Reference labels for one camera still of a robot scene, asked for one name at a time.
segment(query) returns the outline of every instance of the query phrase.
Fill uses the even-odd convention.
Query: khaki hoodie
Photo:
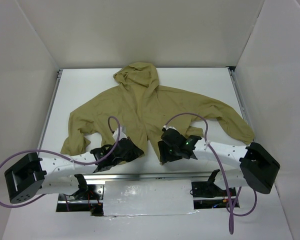
[[[164,124],[176,114],[192,112],[207,119],[216,118],[223,130],[232,138],[251,143],[252,129],[240,115],[227,104],[197,93],[159,85],[156,67],[151,63],[136,62],[114,74],[119,86],[112,87],[71,112],[68,138],[62,154],[79,155],[86,151],[90,141],[85,134],[100,133],[102,145],[114,144],[108,127],[108,117],[115,116],[126,127],[126,135],[133,143],[147,152],[147,140],[160,158],[158,142]],[[202,136],[201,128],[190,126],[200,121],[196,116],[181,115],[170,123],[179,133]],[[116,122],[110,121],[112,129]]]

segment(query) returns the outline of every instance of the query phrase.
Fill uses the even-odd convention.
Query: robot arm
[[[164,164],[185,159],[207,159],[216,161],[207,142],[199,136],[191,135],[188,139],[174,127],[164,129],[158,142],[160,161]],[[235,169],[225,171],[230,188],[249,186],[262,194],[269,194],[275,182],[280,164],[259,144],[252,142],[249,146],[234,146],[218,142],[209,142],[222,164]],[[225,190],[225,181],[220,170],[210,176],[210,183]]]
[[[80,198],[88,190],[84,174],[107,171],[121,162],[131,162],[144,154],[126,136],[123,128],[120,130],[116,148],[98,164],[84,165],[74,161],[93,163],[105,156],[113,147],[112,145],[104,145],[90,152],[72,156],[72,161],[58,157],[38,157],[36,152],[28,153],[4,173],[10,202],[19,204],[37,194],[54,193]],[[113,133],[114,139],[117,139],[118,131],[119,129]]]
[[[114,132],[113,138],[117,139],[118,131],[119,129]],[[199,136],[192,135],[186,139],[175,128],[169,127],[164,131],[161,139],[158,146],[162,164],[182,158],[216,160],[212,150]],[[223,164],[235,168],[226,171],[230,188],[250,186],[257,192],[270,193],[280,165],[260,144],[253,142],[247,147],[218,142],[209,142],[209,144],[217,152]],[[72,161],[57,157],[38,157],[36,152],[27,154],[4,173],[10,202],[19,204],[37,194],[54,193],[72,195],[78,199],[88,191],[83,175],[107,171],[123,161],[131,162],[144,154],[124,132],[120,132],[117,147],[104,161],[88,165],[73,161],[95,162],[105,156],[112,147],[112,145],[104,145],[90,152],[72,156]],[[226,189],[223,175],[218,169],[212,172],[208,183],[210,196]]]

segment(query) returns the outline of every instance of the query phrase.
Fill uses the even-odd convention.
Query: white backdrop
[[[266,0],[235,70],[256,140],[281,164],[276,181],[300,240],[300,6]]]
[[[57,64],[235,66],[264,0],[17,0]]]
[[[57,78],[45,46],[12,0],[0,0],[0,163],[36,147]],[[9,203],[4,171],[0,199]],[[10,210],[0,206],[0,239]]]

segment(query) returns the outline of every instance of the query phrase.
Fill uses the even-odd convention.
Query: wire
[[[90,206],[90,193],[89,192],[87,192],[88,193],[88,207],[89,207],[89,210],[91,211],[91,206]]]
[[[91,193],[92,196],[97,200],[98,205],[100,206],[100,201],[99,201],[99,199],[97,198],[97,196],[95,195],[95,193],[94,193],[93,191],[90,191],[90,193]]]
[[[113,147],[110,149],[110,151],[104,155],[102,158],[98,159],[97,161],[93,161],[93,162],[81,162],[81,161],[76,161],[76,160],[73,160],[72,158],[68,157],[68,156],[65,156],[65,155],[62,155],[60,153],[57,153],[57,152],[54,152],[54,151],[49,151],[49,150],[43,150],[43,149],[30,149],[30,150],[24,150],[24,151],[20,151],[20,152],[17,152],[11,156],[9,156],[7,159],[5,159],[1,164],[0,164],[0,169],[3,167],[3,165],[5,165],[8,161],[10,161],[11,159],[15,158],[16,156],[19,156],[21,154],[29,154],[29,153],[47,153],[47,154],[52,154],[52,155],[55,155],[55,156],[58,156],[60,158],[63,158],[63,159],[66,159],[68,161],[71,161],[71,162],[74,162],[76,164],[79,164],[79,165],[84,165],[84,166],[87,166],[87,165],[94,165],[94,164],[99,164],[100,162],[102,162],[103,160],[107,159],[107,157],[112,154],[112,152],[115,150],[115,148],[117,147],[118,145],[118,142],[119,142],[119,139],[120,139],[120,122],[119,120],[115,117],[115,116],[109,116],[108,118],[108,121],[110,119],[114,119],[118,125],[118,136],[115,140],[115,143],[113,145]],[[23,204],[20,204],[20,205],[8,205],[8,204],[5,204],[3,202],[0,201],[0,206],[4,207],[4,208],[9,208],[9,209],[16,209],[16,208],[21,208],[21,207],[24,207],[24,206],[27,206],[29,204],[32,204],[33,202],[37,201],[38,199],[42,198],[45,194],[42,194],[40,196],[38,196],[37,198],[31,200],[31,201],[28,201],[26,203],[23,203]]]
[[[237,195],[236,195],[236,197],[235,197],[235,199],[234,199],[234,201],[233,201],[233,206],[235,206],[236,203],[237,203],[237,201],[238,201],[238,196],[239,196],[239,194],[240,194],[240,192],[241,192],[241,188],[242,188],[242,187],[239,187],[238,193],[237,193]],[[245,217],[245,216],[248,216],[249,214],[251,214],[251,213],[255,210],[255,208],[256,208],[256,206],[257,206],[258,198],[257,198],[257,192],[256,192],[255,190],[253,190],[253,193],[254,193],[254,204],[253,204],[251,210],[248,211],[248,212],[246,212],[246,213],[243,213],[243,214],[233,213],[234,216],[237,216],[237,217]],[[225,207],[226,207],[226,210],[230,213],[230,210],[229,210],[229,202],[226,203],[226,206],[225,206]]]
[[[68,199],[67,199],[67,195],[63,194],[64,198],[65,198],[65,205],[66,205],[66,210],[68,212],[70,212],[70,208],[69,208],[69,203],[68,203]]]
[[[166,127],[171,122],[171,120],[173,120],[176,117],[181,116],[181,115],[196,116],[196,117],[202,119],[204,121],[204,123],[205,123],[205,131],[204,131],[203,137],[204,137],[204,140],[206,142],[206,145],[211,149],[213,155],[215,156],[215,158],[216,158],[216,160],[217,160],[217,162],[219,164],[219,167],[220,167],[220,170],[221,170],[221,174],[222,174],[223,180],[224,180],[226,194],[227,194],[227,197],[229,199],[229,201],[228,201],[228,205],[229,205],[229,208],[230,208],[230,210],[228,210],[229,213],[230,213],[230,216],[229,216],[229,232],[232,235],[232,234],[234,234],[234,230],[235,230],[234,216],[244,217],[244,216],[247,216],[250,213],[252,213],[253,210],[255,210],[256,205],[257,205],[257,193],[256,193],[255,190],[253,190],[254,191],[254,206],[253,206],[253,208],[249,212],[247,212],[245,214],[236,214],[236,213],[234,213],[234,208],[235,208],[236,202],[238,201],[238,197],[239,197],[239,193],[241,191],[241,187],[239,188],[238,194],[236,195],[236,198],[235,198],[234,202],[232,202],[232,200],[231,200],[231,193],[230,193],[230,189],[229,189],[229,184],[228,184],[228,180],[227,180],[227,176],[226,176],[226,172],[224,170],[224,167],[222,166],[220,158],[219,158],[218,154],[216,153],[215,149],[210,145],[210,143],[207,140],[207,133],[208,133],[208,122],[207,122],[207,120],[203,116],[200,116],[199,114],[192,113],[192,112],[183,112],[183,113],[179,113],[179,114],[173,116],[172,118],[170,118],[166,122],[166,124],[164,126]]]
[[[110,117],[108,117],[108,127],[111,131],[111,133],[114,133],[115,131],[112,130],[111,125],[110,125]]]

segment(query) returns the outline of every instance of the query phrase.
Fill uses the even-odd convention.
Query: hood
[[[159,85],[156,67],[146,62],[130,64],[115,73],[113,78],[123,86],[138,84],[146,88],[155,89]]]

